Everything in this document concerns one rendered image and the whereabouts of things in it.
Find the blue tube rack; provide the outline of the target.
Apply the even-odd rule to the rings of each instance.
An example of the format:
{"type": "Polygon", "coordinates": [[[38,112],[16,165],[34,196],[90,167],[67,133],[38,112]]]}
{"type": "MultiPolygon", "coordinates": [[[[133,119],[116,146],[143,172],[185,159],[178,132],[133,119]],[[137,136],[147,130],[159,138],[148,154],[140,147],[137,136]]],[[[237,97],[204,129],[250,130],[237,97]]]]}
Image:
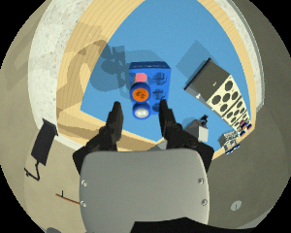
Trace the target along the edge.
{"type": "Polygon", "coordinates": [[[148,85],[151,90],[151,97],[148,100],[151,115],[158,115],[159,104],[155,103],[159,103],[161,99],[166,99],[168,103],[171,68],[163,61],[131,62],[129,67],[130,87],[132,86],[133,77],[137,73],[145,73],[147,75],[148,85]]]}

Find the blue bench mat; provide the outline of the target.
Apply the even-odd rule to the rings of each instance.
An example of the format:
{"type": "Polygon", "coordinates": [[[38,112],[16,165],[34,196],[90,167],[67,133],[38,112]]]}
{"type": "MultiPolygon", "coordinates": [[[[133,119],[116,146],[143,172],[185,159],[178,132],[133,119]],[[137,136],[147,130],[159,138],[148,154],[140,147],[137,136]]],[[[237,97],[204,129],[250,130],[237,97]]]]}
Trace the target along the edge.
{"type": "Polygon", "coordinates": [[[163,61],[171,68],[168,108],[185,130],[207,115],[208,141],[214,149],[225,133],[234,131],[202,102],[184,91],[207,60],[233,77],[251,121],[247,82],[239,56],[225,30],[198,0],[145,0],[115,30],[91,73],[80,111],[107,121],[114,101],[121,104],[122,129],[158,142],[158,115],[132,115],[129,67],[131,62],[163,61]]]}

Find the beige tube rack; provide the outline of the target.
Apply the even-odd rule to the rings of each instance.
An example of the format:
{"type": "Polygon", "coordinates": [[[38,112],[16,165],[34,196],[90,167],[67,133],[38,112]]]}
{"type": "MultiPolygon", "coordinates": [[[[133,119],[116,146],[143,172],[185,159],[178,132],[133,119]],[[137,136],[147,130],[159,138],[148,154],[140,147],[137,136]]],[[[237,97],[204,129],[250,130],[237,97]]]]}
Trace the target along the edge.
{"type": "Polygon", "coordinates": [[[221,138],[219,139],[218,142],[219,142],[220,146],[221,146],[222,148],[224,148],[225,145],[230,144],[230,142],[231,142],[232,140],[235,140],[235,139],[238,139],[238,138],[239,138],[239,136],[238,136],[236,130],[234,130],[234,131],[231,131],[231,132],[228,132],[228,133],[223,134],[223,135],[221,136],[221,138]],[[232,134],[232,133],[234,133],[234,134],[232,134]],[[228,136],[228,134],[229,134],[229,136],[228,136]],[[224,135],[225,135],[225,136],[224,136],[224,135]],[[228,138],[229,138],[230,136],[233,137],[233,135],[236,135],[236,138],[229,140],[228,138]],[[227,138],[227,137],[228,137],[228,138],[227,138]],[[227,141],[227,140],[229,140],[229,141],[227,141]],[[228,142],[228,143],[227,143],[227,142],[228,142]],[[226,144],[226,143],[227,143],[227,144],[226,144]]]}

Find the sample tube with blue cap and orange dot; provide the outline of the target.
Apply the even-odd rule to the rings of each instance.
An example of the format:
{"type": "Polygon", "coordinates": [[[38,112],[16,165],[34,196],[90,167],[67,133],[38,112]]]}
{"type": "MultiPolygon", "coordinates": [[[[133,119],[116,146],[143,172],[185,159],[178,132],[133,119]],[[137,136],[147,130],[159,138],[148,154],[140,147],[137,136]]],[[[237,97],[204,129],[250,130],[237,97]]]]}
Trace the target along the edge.
{"type": "Polygon", "coordinates": [[[244,121],[244,119],[240,122],[241,129],[244,130],[247,127],[247,123],[244,121]]]}

